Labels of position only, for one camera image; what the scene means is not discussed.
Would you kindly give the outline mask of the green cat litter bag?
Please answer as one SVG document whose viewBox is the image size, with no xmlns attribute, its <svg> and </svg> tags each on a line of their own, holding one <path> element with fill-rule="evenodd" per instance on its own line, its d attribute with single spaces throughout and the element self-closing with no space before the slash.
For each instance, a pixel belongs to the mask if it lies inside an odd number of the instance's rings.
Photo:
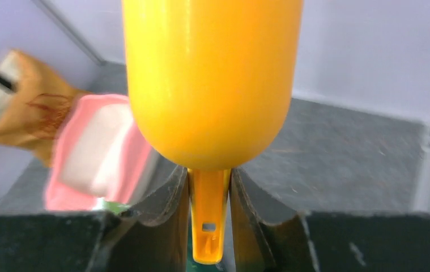
<svg viewBox="0 0 430 272">
<path fill-rule="evenodd" d="M 118 202 L 112 202 L 107 201 L 105 198 L 97 198 L 96 203 L 94 207 L 92 208 L 93 211 L 110 211 L 114 214 L 120 214 L 130 208 L 129 205 L 118 203 Z"/>
</svg>

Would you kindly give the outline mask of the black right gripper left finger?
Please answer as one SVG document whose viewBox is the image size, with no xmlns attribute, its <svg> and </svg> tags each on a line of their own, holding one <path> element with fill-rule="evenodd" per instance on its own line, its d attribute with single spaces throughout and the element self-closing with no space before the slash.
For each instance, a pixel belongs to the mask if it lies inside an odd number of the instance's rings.
<svg viewBox="0 0 430 272">
<path fill-rule="evenodd" d="M 0 213 L 0 271 L 184 271 L 185 168 L 123 211 Z"/>
</svg>

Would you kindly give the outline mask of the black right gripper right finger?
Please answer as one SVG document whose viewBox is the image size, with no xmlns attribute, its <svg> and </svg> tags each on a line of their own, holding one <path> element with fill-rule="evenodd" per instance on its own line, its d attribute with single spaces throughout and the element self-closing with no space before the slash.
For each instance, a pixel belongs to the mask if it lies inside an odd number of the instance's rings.
<svg viewBox="0 0 430 272">
<path fill-rule="evenodd" d="M 294 210 L 237 168 L 230 187 L 237 271 L 430 271 L 430 215 Z"/>
</svg>

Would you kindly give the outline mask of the yellow plastic scoop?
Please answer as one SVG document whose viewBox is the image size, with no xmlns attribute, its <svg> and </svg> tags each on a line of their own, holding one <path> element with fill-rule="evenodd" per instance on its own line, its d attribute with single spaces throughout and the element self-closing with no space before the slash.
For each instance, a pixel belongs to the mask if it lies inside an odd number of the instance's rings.
<svg viewBox="0 0 430 272">
<path fill-rule="evenodd" d="M 291 101 L 302 1 L 123 1 L 135 122 L 189 170 L 193 257 L 223 255 L 231 170 L 262 153 Z"/>
</svg>

